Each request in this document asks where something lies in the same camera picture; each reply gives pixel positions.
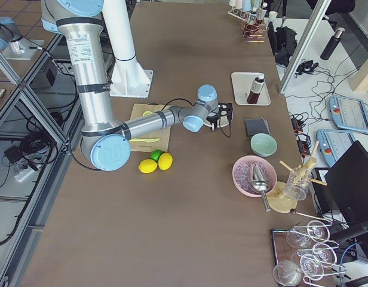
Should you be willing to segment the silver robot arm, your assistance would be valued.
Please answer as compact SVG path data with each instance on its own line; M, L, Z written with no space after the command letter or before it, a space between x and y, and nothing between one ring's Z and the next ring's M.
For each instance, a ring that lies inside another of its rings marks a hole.
M126 3L42 1L41 11L44 29L66 38L85 120L81 151L96 168L121 168L130 157L133 138L177 123L197 132L219 110L217 92L206 84L198 89L191 107L172 106L117 121L111 97L139 97L151 82L150 72L136 60Z
M25 38L12 18L0 17L0 52L6 59L31 60L43 44L44 40Z

